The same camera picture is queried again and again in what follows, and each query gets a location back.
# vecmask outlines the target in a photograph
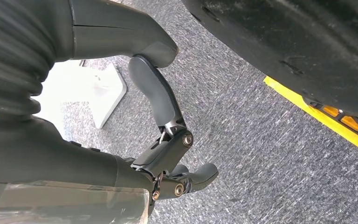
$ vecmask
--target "gray carpet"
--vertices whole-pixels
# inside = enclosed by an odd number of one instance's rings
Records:
[[[213,162],[207,189],[159,201],[151,224],[358,224],[358,148],[263,83],[264,74],[209,34],[179,0],[124,0],[150,14],[180,54],[162,69],[195,144],[182,164]],[[86,103],[67,103],[66,138],[122,157],[137,157],[159,136],[147,99],[131,83],[128,58],[115,64],[128,92],[102,130]]]

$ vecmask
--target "yellow floor marking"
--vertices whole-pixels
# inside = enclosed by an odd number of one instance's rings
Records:
[[[336,133],[338,133],[339,135],[341,135],[342,137],[347,139],[349,142],[351,142],[352,144],[354,144],[355,146],[358,147],[358,135],[356,133],[354,133],[353,131],[351,131],[350,129],[345,127],[344,125],[336,122],[334,119],[330,118],[329,116],[322,113],[321,111],[314,109],[311,106],[307,105],[303,101],[303,98],[299,94],[284,87],[283,85],[281,85],[279,82],[273,80],[272,78],[267,76],[264,79],[264,82],[268,86],[273,88],[275,91],[277,91],[279,94],[281,94],[283,97],[288,99],[290,102],[292,102],[296,106],[300,107],[305,112],[307,112],[309,115],[311,115],[312,117],[314,117],[318,121],[320,121],[322,124],[328,126],[328,128],[335,131]]]

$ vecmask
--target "black plastic housing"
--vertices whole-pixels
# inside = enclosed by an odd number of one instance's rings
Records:
[[[214,36],[266,75],[358,114],[358,0],[182,0]]]

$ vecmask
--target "orange reflector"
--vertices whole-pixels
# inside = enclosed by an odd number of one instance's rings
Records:
[[[349,116],[344,116],[341,119],[341,122],[358,132],[358,123],[356,123],[355,119],[353,119]]]
[[[328,113],[329,115],[336,117],[339,114],[338,109],[331,106],[324,106],[323,111]]]

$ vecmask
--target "white stand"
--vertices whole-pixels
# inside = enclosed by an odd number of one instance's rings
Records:
[[[43,92],[33,97],[41,103],[36,116],[48,119],[61,132],[63,102],[88,101],[96,128],[102,128],[106,120],[127,92],[123,78],[114,65],[107,70],[81,67],[79,60],[56,63],[43,83]]]

